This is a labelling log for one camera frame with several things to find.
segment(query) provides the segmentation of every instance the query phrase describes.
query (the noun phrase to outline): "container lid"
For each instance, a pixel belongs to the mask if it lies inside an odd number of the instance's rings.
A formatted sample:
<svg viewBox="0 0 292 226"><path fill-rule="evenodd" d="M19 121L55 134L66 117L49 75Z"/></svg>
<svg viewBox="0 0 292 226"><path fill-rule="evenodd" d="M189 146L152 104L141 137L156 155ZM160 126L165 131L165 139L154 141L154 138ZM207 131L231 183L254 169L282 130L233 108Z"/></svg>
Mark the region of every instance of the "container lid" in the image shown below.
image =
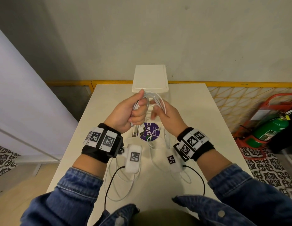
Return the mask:
<svg viewBox="0 0 292 226"><path fill-rule="evenodd" d="M169 91L165 65L136 65L133 77L132 91L153 91L166 93Z"/></svg>

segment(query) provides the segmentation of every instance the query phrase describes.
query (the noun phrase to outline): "right hand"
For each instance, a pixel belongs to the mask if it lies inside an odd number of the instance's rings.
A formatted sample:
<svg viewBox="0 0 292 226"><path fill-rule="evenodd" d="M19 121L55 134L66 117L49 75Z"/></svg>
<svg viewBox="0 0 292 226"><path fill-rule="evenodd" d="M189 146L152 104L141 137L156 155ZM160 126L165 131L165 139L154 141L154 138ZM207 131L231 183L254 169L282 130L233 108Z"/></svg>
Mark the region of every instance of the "right hand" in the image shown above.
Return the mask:
<svg viewBox="0 0 292 226"><path fill-rule="evenodd" d="M176 108L174 108L165 100L164 103L166 107L166 114L164 113L163 109L155 105L151 113L151 119L154 120L158 115L165 129L175 137L178 137L178 135L182 133L186 128L188 128L188 126L185 124Z"/></svg>

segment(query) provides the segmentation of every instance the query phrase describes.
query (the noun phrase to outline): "hand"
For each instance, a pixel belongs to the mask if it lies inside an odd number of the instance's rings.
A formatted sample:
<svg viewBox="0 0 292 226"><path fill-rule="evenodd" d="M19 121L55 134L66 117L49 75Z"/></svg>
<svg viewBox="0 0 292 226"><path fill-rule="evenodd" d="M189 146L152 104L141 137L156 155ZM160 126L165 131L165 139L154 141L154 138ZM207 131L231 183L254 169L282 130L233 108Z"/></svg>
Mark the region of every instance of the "hand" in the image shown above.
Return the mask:
<svg viewBox="0 0 292 226"><path fill-rule="evenodd" d="M142 99L143 96L144 90L141 89L139 93L120 102L108 118L106 118L104 124L116 129L121 134L127 132L131 128L130 122L134 125L142 124L145 121L146 112L148 110L147 99ZM140 107L137 110L133 110L132 108L138 100L141 100L139 102Z"/></svg>
<svg viewBox="0 0 292 226"><path fill-rule="evenodd" d="M175 137L178 137L178 135L182 133L186 128L188 128L188 126L185 124L176 108L174 108L165 100L164 103L166 106L166 114L164 113L163 109L155 105L151 113L151 119L154 120L158 115L165 129Z"/></svg>

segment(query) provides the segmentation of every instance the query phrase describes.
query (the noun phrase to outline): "left hand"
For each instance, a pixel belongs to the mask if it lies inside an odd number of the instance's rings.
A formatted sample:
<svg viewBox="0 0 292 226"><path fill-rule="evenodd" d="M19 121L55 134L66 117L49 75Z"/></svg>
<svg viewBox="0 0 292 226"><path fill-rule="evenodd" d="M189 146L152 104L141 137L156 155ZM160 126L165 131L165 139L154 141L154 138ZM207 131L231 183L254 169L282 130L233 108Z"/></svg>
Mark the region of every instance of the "left hand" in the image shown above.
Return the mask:
<svg viewBox="0 0 292 226"><path fill-rule="evenodd" d="M146 112L148 110L147 99L142 99L143 96L144 90L141 89L139 93L120 102L108 118L106 118L104 124L116 129L121 134L127 132L131 128L130 122L134 125L142 124L145 121ZM139 102L140 107L137 110L133 110L132 108L138 100L141 100Z"/></svg>

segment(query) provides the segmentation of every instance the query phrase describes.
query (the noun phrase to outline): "black cable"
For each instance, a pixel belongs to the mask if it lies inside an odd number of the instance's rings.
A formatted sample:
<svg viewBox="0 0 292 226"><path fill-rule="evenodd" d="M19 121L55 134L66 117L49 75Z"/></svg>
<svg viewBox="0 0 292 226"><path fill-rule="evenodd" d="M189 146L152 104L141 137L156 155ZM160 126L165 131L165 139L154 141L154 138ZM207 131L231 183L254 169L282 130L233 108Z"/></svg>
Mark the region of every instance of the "black cable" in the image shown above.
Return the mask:
<svg viewBox="0 0 292 226"><path fill-rule="evenodd" d="M193 170L195 173L197 173L198 174L198 176L201 178L201 180L203 181L203 184L204 184L204 180L203 180L203 178L201 177L201 175L196 171L196 170L194 170L192 167L189 167L189 166L186 166L186 165L183 165L183 167L188 167L188 168L190 168L191 170Z"/></svg>
<svg viewBox="0 0 292 226"><path fill-rule="evenodd" d="M118 172L118 170L120 170L120 169L122 169L122 168L125 168L125 166L123 166L123 167L119 167L119 168L115 171L114 175L112 176L112 178L111 178L111 180L110 180L109 186L108 186L107 191L106 191L106 194L105 194L104 209L106 209L106 198L107 198L107 194L108 194L108 191L109 191L110 185L111 185L111 183L113 182L113 178L114 178L114 176L116 175L116 173Z"/></svg>

